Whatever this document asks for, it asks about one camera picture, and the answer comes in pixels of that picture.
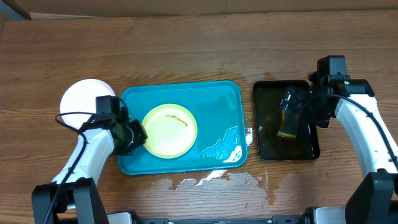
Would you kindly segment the pink-white plate with sauce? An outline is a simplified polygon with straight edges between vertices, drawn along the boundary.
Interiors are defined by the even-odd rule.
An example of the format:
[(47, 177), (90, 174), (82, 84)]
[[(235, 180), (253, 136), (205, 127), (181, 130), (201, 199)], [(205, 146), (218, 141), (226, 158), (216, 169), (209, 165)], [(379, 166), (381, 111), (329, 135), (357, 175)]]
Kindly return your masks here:
[(63, 114), (64, 123), (80, 129), (90, 114), (96, 113), (97, 96), (116, 96), (113, 89), (104, 81), (97, 79), (85, 79), (74, 83), (63, 94), (60, 101), (60, 113)]

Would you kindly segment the green yellow sponge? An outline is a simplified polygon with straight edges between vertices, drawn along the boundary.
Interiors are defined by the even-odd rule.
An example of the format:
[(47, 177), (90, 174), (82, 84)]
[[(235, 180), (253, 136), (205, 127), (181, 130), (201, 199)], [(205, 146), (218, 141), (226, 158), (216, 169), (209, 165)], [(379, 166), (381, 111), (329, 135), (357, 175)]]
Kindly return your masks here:
[(300, 115), (292, 110), (281, 111), (281, 122), (277, 135), (280, 138), (295, 139)]

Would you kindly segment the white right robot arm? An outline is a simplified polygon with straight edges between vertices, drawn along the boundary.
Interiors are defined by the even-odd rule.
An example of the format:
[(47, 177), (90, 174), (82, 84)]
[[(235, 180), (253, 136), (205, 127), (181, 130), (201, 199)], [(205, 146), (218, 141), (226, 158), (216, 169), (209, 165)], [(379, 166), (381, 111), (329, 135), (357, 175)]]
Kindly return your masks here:
[(366, 80), (332, 80), (311, 90), (288, 86), (280, 102), (281, 136), (293, 136), (298, 118), (323, 125), (336, 118), (349, 136), (363, 180), (346, 205), (310, 209), (310, 223), (397, 223), (397, 144)]

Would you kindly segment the yellow plate with sauce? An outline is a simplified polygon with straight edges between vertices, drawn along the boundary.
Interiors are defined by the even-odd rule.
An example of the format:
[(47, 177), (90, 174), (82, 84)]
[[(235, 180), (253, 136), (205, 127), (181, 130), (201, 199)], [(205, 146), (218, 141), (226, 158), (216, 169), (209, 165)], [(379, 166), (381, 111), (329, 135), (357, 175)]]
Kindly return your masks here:
[(177, 104), (163, 104), (151, 109), (142, 126), (147, 134), (144, 147), (162, 159), (174, 159), (187, 153), (198, 134), (195, 117)]

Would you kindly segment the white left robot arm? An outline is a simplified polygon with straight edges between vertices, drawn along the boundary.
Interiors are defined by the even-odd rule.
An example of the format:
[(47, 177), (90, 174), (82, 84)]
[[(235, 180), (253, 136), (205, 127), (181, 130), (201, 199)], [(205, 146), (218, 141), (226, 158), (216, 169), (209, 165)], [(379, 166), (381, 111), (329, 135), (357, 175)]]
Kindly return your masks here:
[(32, 192), (36, 223), (140, 223), (134, 212), (106, 213), (97, 183), (107, 158), (130, 156), (147, 139), (139, 120), (93, 114), (77, 129), (78, 142), (62, 171)]

